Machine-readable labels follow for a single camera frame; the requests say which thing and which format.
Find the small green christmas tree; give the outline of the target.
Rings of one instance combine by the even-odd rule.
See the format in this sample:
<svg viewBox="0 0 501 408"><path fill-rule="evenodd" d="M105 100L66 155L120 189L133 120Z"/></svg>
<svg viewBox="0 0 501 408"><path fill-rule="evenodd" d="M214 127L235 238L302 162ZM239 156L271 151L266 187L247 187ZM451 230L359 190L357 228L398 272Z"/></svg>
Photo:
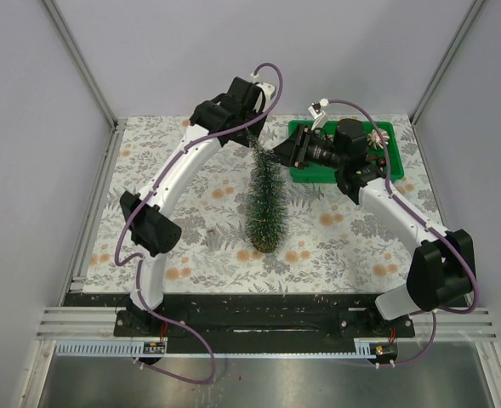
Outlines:
<svg viewBox="0 0 501 408"><path fill-rule="evenodd" d="M245 206L246 232L253 248L273 253L288 232L286 180L274 152L266 149L256 135L248 135L253 165Z"/></svg>

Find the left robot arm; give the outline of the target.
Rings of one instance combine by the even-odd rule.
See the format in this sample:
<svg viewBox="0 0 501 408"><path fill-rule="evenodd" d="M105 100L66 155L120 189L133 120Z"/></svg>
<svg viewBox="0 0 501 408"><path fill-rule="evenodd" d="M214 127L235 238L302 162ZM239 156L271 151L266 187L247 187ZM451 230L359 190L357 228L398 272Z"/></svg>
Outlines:
<svg viewBox="0 0 501 408"><path fill-rule="evenodd" d="M228 90L199 104L179 144L155 176L137 192L120 198L125 220L114 262L123 266L138 260L130 309L133 326L141 334L160 331L162 315L155 310L163 301L163 277L168 253L182 230L171 219L187 185L204 164L229 141L244 145L248 135L258 135L279 100L283 86L235 77Z"/></svg>

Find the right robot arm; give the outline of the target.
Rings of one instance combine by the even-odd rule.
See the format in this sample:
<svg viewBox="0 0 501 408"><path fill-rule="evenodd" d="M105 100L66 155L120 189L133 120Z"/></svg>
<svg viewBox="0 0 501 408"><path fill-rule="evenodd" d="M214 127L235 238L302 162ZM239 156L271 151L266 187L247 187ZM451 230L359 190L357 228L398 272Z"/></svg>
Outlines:
<svg viewBox="0 0 501 408"><path fill-rule="evenodd" d="M369 160L362 122L339 121L333 141L298 125L273 151L285 167L314 163L332 168L339 190L381 220L412 254L406 282L379 295L375 309L366 313L371 334L382 337L403 315L445 309L451 301L477 292L471 237L433 222L399 194L387 178L390 167Z"/></svg>

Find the green plastic tray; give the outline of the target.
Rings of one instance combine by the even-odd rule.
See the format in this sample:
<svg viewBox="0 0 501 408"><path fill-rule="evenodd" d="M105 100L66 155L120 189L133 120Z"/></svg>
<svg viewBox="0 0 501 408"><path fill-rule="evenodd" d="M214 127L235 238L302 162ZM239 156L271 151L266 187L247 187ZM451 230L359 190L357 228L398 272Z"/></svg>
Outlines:
<svg viewBox="0 0 501 408"><path fill-rule="evenodd" d="M337 121L327 121L322 127L323 131L321 136L327 136L328 139L333 140ZM382 131L384 140L387 144L387 151L390 158L390 181L394 182L404 177L404 168L401 162L396 135L393 124L391 122L376 122L378 128ZM378 147L374 149L369 147L368 153L371 157L375 158L373 164L379 166L383 171L386 171L386 161L384 159L384 149ZM294 183L314 183L314 184L335 184L334 170L332 168L310 164L304 169L289 169L290 176Z"/></svg>

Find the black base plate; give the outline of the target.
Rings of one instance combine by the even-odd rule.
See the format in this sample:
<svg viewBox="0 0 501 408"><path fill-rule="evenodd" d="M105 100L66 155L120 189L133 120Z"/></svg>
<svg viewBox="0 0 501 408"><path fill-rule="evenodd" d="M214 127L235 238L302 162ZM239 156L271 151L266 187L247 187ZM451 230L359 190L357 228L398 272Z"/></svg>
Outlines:
<svg viewBox="0 0 501 408"><path fill-rule="evenodd" d="M204 347L188 325L201 334L215 354L349 353L355 339L388 341L413 338L408 316L383 320L373 311L369 294L176 294L165 295L156 312L164 323L128 304L117 312L117 337L165 337L169 354L199 354Z"/></svg>

